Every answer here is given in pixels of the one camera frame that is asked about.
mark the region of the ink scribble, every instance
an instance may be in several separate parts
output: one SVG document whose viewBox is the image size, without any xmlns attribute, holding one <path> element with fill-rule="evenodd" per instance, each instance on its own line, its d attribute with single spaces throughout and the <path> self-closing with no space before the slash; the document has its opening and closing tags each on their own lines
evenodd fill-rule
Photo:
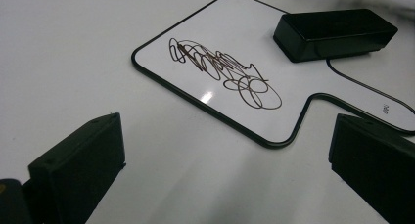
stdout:
<svg viewBox="0 0 415 224">
<path fill-rule="evenodd" d="M 267 83 L 255 65 L 247 67 L 232 56 L 216 51 L 213 53 L 205 46 L 190 40 L 169 41 L 171 58 L 179 63 L 190 60 L 200 71 L 213 79 L 224 79 L 223 86 L 238 91 L 247 105 L 255 109 L 276 110 L 281 108 L 282 100 L 278 93 Z"/>
</svg>

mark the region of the black whiteboard border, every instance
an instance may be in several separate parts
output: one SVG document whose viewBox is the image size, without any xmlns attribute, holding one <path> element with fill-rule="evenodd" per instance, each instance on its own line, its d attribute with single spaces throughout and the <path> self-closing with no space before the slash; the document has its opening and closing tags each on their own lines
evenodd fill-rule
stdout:
<svg viewBox="0 0 415 224">
<path fill-rule="evenodd" d="M 301 110 L 300 116 L 299 116 L 299 118 L 298 118 L 298 120 L 296 122 L 296 125 L 295 125 L 295 127 L 293 129 L 293 132 L 291 133 L 290 137 L 288 139 L 286 139 L 285 141 L 282 141 L 282 142 L 271 142 L 271 141 L 266 140 L 265 138 L 259 136 L 258 134 L 253 133 L 250 129 L 248 129 L 247 127 L 243 126 L 242 124 L 236 122 L 235 120 L 229 118 L 225 114 L 223 114 L 223 113 L 215 110 L 214 108 L 212 108 L 212 107 L 210 107 L 210 106 L 208 106 L 208 105 L 200 102 L 195 97 L 193 97 L 190 94 L 186 93 L 185 91 L 177 88 L 174 84 L 166 81 L 165 79 L 159 77 L 158 75 L 152 73 L 151 71 L 149 71 L 145 67 L 140 66 L 137 63 L 137 61 L 135 60 L 135 56 L 136 56 L 137 52 L 139 52 L 141 49 L 143 49 L 144 47 L 146 47 L 147 45 L 149 45 L 153 41 L 157 40 L 158 38 L 160 38 L 164 34 L 168 33 L 169 31 L 171 31 L 175 27 L 179 26 L 183 22 L 185 22 L 188 19 L 192 18 L 198 12 L 202 11 L 203 9 L 205 9 L 206 7 L 208 7 L 211 4 L 215 3 L 216 1 L 218 1 L 218 0 L 213 0 L 212 2 L 210 2 L 207 5 L 203 6 L 203 8 L 201 8 L 200 10 L 198 10 L 195 13 L 191 14 L 190 16 L 186 17 L 182 21 L 176 23 L 175 25 L 171 26 L 170 28 L 168 28 L 167 30 L 165 30 L 164 32 L 162 32 L 161 34 L 159 34 L 158 36 L 154 37 L 153 39 L 149 40 L 145 44 L 143 44 L 140 47 L 138 47 L 137 49 L 135 49 L 134 52 L 131 55 L 131 61 L 134 64 L 135 68 L 138 71 L 140 71 L 141 73 L 143 73 L 146 76 L 150 77 L 151 79 L 155 80 L 158 84 L 164 86 L 165 88 L 167 88 L 168 90 L 170 90 L 173 93 L 177 94 L 181 98 L 187 100 L 188 102 L 190 102 L 194 106 L 200 108 L 201 110 L 203 110 L 203 111 L 211 114 L 212 116 L 216 117 L 217 119 L 221 120 L 222 122 L 228 124 L 229 126 L 233 127 L 234 129 L 238 130 L 239 132 L 243 133 L 244 135 L 246 135 L 247 137 L 251 138 L 252 140 L 254 140 L 255 142 L 257 142 L 258 144 L 262 145 L 263 147 L 265 147 L 267 149 L 281 149 L 281 148 L 284 148 L 284 147 L 288 146 L 289 144 L 291 144 L 294 141 L 294 139 L 296 138 L 296 136 L 297 136 L 297 134 L 298 134 L 298 132 L 300 130 L 300 126 L 301 126 L 302 121 L 303 121 L 303 119 L 305 117 L 305 114 L 306 114 L 306 112 L 308 110 L 308 107 L 311 104 L 312 100 L 314 100 L 314 99 L 328 101 L 328 102 L 330 102 L 330 103 L 332 103 L 334 105 L 337 105 L 337 106 L 339 106 L 339 107 L 341 107 L 341 108 L 343 108 L 343 109 L 345 109 L 345 110 L 347 110 L 347 111 L 349 111 L 351 113 L 354 113 L 354 114 L 356 114 L 356 115 L 358 115 L 360 117 L 381 122 L 381 123 L 385 124 L 386 126 L 388 126 L 389 128 L 394 129 L 394 130 L 396 130 L 396 131 L 398 131 L 400 133 L 407 134 L 407 135 L 415 135 L 415 131 L 408 131 L 408 130 L 403 130 L 403 129 L 400 129 L 398 127 L 395 127 L 395 126 L 393 126 L 393 125 L 391 125 L 391 124 L 389 124 L 389 123 L 387 123 L 387 122 L 385 122 L 383 120 L 380 120 L 379 118 L 375 117 L 374 115 L 372 115 L 372 114 L 370 114 L 368 112 L 364 112 L 361 109 L 359 109 L 359 108 L 357 108 L 357 107 L 355 107 L 355 106 L 353 106 L 353 105 L 351 105 L 351 104 L 349 104 L 349 103 L 347 103 L 347 102 L 345 102 L 345 101 L 343 101 L 343 100 L 341 100 L 341 99 L 339 99 L 339 98 L 337 98 L 337 97 L 335 97 L 333 95 L 326 94 L 326 93 L 315 93 L 315 94 L 310 95 L 307 98 L 307 100 L 306 100 L 306 102 L 304 104 L 304 107 Z M 276 9 L 278 11 L 281 11 L 283 13 L 287 13 L 284 10 L 281 10 L 279 8 L 276 8 L 276 7 L 273 7 L 271 5 L 268 5 L 266 3 L 263 3 L 261 1 L 258 1 L 258 0 L 254 0 L 254 1 L 256 1 L 256 2 L 258 2 L 260 4 L 263 4 L 265 6 L 271 7 L 273 9 Z M 396 99 L 396 98 L 394 98 L 392 96 L 389 96 L 389 95 L 387 95 L 387 94 L 385 94 L 385 93 L 383 93 L 383 92 L 381 92 L 381 91 L 379 91 L 379 90 L 377 90 L 375 88 L 372 88 L 372 87 L 370 87 L 368 85 L 365 85 L 365 84 L 363 84 L 363 83 L 361 83 L 361 82 L 359 82 L 357 80 L 354 80 L 354 79 L 352 79 L 352 78 L 350 78 L 350 77 L 348 77 L 348 76 L 346 76 L 346 75 L 338 72 L 337 70 L 335 70 L 333 68 L 333 66 L 330 63 L 330 60 L 327 60 L 327 66 L 334 73 L 336 73 L 336 74 L 338 74 L 338 75 L 340 75 L 340 76 L 342 76 L 342 77 L 344 77 L 344 78 L 346 78 L 346 79 L 348 79 L 350 81 L 353 81 L 356 84 L 359 84 L 359 85 L 362 85 L 363 87 L 369 88 L 370 90 L 375 91 L 378 94 L 384 95 L 387 98 L 390 98 L 390 99 L 392 99 L 392 100 L 394 100 L 396 102 L 399 102 L 399 103 L 405 105 L 407 108 L 409 108 L 415 114 L 415 111 L 411 107 L 409 107 L 408 105 L 404 104 L 402 101 L 400 101 L 400 100 L 398 100 L 398 99 Z"/>
</svg>

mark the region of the white table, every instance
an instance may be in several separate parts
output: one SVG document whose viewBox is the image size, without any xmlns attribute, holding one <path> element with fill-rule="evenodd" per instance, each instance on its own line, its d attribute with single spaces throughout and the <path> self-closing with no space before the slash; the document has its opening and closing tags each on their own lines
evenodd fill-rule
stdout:
<svg viewBox="0 0 415 224">
<path fill-rule="evenodd" d="M 314 101 L 294 143 L 270 151 L 133 67 L 136 47 L 210 1 L 0 0 L 0 178 L 24 183 L 84 122 L 120 112 L 127 166 L 88 223 L 385 222 L 328 162 L 346 111 Z M 415 108 L 414 0 L 260 1 L 368 8 L 397 26 L 385 49 L 336 68 Z"/>
</svg>

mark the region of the whiteboard eraser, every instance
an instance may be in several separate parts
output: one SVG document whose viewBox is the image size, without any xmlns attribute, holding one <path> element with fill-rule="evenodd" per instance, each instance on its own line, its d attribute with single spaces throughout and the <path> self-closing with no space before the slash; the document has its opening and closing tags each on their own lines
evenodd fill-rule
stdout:
<svg viewBox="0 0 415 224">
<path fill-rule="evenodd" d="M 415 144 L 387 126 L 339 114 L 329 161 L 389 223 L 415 223 Z"/>
<path fill-rule="evenodd" d="M 293 62 L 362 55 L 384 48 L 397 28 L 367 9 L 285 14 L 274 40 Z"/>
<path fill-rule="evenodd" d="M 28 166 L 33 223 L 86 223 L 124 167 L 120 114 L 88 121 Z"/>
</svg>

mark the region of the small whiteboard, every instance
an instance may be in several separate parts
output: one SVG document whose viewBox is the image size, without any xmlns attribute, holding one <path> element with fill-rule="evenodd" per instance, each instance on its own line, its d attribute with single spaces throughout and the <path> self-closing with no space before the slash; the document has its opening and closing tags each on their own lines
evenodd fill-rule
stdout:
<svg viewBox="0 0 415 224">
<path fill-rule="evenodd" d="M 316 98 L 415 134 L 415 111 L 401 101 L 330 61 L 291 63 L 273 40 L 284 13 L 257 0 L 215 0 L 137 48 L 132 62 L 267 148 L 294 140 Z"/>
</svg>

